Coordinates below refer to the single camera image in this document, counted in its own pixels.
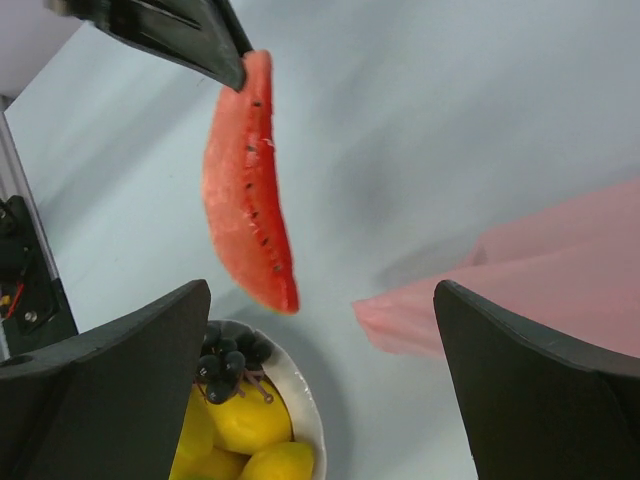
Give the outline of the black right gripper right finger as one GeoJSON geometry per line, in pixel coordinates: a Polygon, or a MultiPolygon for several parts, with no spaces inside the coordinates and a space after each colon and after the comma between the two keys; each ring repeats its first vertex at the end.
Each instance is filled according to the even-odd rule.
{"type": "Polygon", "coordinates": [[[441,281],[434,310],[481,479],[636,479],[639,360],[441,281]]]}

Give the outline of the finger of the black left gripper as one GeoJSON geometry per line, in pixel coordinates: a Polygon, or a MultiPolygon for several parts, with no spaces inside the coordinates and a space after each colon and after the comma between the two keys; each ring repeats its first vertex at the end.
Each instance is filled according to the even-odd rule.
{"type": "Polygon", "coordinates": [[[48,0],[44,6],[236,92],[244,87],[243,56],[253,47],[228,0],[48,0]]]}

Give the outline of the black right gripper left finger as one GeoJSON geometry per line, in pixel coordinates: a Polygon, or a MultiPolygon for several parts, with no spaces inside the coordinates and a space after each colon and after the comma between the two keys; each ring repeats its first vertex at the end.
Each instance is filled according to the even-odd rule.
{"type": "Polygon", "coordinates": [[[2,362],[2,478],[168,478],[210,300],[193,280],[2,362]]]}

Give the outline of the yellow fake fruit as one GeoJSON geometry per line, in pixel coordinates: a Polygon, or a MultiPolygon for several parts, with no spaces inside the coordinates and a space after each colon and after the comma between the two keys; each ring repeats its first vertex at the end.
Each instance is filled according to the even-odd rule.
{"type": "Polygon", "coordinates": [[[238,479],[247,460],[247,456],[214,446],[214,425],[207,403],[193,386],[169,478],[238,479]]]}

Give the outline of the dark fake grapes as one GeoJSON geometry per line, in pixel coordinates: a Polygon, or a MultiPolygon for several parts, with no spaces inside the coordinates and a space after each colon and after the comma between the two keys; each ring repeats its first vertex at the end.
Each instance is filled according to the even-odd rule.
{"type": "Polygon", "coordinates": [[[275,346],[263,334],[232,320],[209,320],[197,363],[194,385],[204,399],[221,405],[234,396],[244,397],[245,383],[255,387],[267,404],[274,401],[261,382],[264,364],[275,346]]]}

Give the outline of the pink plastic bag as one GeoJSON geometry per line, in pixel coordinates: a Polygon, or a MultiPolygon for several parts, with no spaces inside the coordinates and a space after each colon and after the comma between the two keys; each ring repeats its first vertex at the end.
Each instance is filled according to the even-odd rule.
{"type": "Polygon", "coordinates": [[[456,268],[354,302],[369,341],[387,353],[443,356],[433,306],[443,280],[575,338],[637,356],[638,179],[494,227],[456,268]]]}

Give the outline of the yellow fake mango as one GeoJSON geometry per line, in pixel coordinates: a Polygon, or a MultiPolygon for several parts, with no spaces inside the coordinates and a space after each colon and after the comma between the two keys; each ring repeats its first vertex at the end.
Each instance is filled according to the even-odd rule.
{"type": "Polygon", "coordinates": [[[292,421],[283,399],[268,381],[262,380],[260,386],[261,390],[243,382],[244,397],[237,394],[220,405],[206,403],[215,447],[253,455],[293,439],[292,421]]]}

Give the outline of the fake watermelon slice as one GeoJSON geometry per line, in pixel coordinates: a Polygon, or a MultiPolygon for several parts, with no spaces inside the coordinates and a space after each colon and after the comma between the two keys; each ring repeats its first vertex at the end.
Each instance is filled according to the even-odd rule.
{"type": "Polygon", "coordinates": [[[280,314],[300,308],[281,211],[273,139],[273,63],[244,55],[241,91],[221,89],[203,158],[202,200],[214,251],[254,301],[280,314]]]}

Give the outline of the white paper plate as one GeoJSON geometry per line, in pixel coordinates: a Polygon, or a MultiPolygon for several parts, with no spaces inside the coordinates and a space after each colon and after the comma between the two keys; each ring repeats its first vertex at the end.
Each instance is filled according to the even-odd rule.
{"type": "Polygon", "coordinates": [[[327,475],[324,428],[310,387],[285,350],[265,333],[254,330],[263,334],[275,346],[272,358],[264,364],[265,381],[278,391],[288,409],[293,427],[293,440],[307,442],[314,450],[315,465],[312,477],[324,479],[327,475]]]}

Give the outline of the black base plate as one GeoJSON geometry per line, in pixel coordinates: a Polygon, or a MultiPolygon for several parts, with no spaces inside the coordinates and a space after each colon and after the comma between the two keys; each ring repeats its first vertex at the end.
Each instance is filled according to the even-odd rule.
{"type": "Polygon", "coordinates": [[[62,282],[46,256],[25,199],[1,202],[1,357],[78,334],[62,282]]]}

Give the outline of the aluminium frame rail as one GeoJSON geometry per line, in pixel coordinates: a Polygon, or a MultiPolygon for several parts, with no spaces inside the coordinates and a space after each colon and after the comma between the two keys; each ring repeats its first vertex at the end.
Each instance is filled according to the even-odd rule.
{"type": "Polygon", "coordinates": [[[47,265],[49,277],[59,278],[52,250],[41,222],[37,204],[32,194],[26,173],[20,161],[13,136],[11,134],[5,113],[1,112],[1,196],[8,198],[21,196],[29,211],[29,215],[38,239],[40,250],[47,265]]]}

